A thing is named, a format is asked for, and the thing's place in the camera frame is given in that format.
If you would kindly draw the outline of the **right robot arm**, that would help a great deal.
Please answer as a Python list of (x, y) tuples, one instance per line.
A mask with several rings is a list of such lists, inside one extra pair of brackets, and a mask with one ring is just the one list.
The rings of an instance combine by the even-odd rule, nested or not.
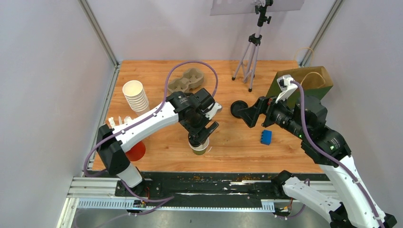
[(367, 192), (344, 137), (326, 126), (327, 109), (318, 98), (303, 96), (291, 109), (285, 101), (262, 96), (253, 106), (235, 101), (230, 112), (248, 127), (254, 127), (263, 114), (263, 127), (276, 124), (299, 138), (301, 148), (325, 172), (339, 199), (305, 185), (288, 171), (273, 179), (271, 191), (275, 197), (301, 201), (333, 228), (392, 228), (397, 224), (395, 216), (383, 212)]

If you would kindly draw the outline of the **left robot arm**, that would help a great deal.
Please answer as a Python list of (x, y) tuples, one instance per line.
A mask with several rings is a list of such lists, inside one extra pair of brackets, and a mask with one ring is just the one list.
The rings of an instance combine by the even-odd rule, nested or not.
[(141, 196), (146, 184), (126, 153), (144, 138), (176, 123), (188, 132), (191, 149), (204, 152), (209, 145), (209, 136), (219, 126), (212, 119), (221, 110), (222, 106), (204, 88), (194, 94), (174, 92), (158, 107), (126, 124), (99, 127), (96, 151), (107, 172), (119, 177), (132, 195)]

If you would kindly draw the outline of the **green paper coffee cup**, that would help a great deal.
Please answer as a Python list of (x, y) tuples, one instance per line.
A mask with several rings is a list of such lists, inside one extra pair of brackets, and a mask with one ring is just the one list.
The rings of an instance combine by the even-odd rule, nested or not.
[(197, 147), (192, 146), (190, 143), (189, 143), (189, 146), (190, 146), (190, 148), (191, 148), (191, 150), (193, 151), (194, 154), (203, 155), (206, 152), (207, 147), (209, 146), (209, 142), (210, 142), (210, 139), (207, 138), (204, 143), (202, 143), (201, 145), (199, 145)]

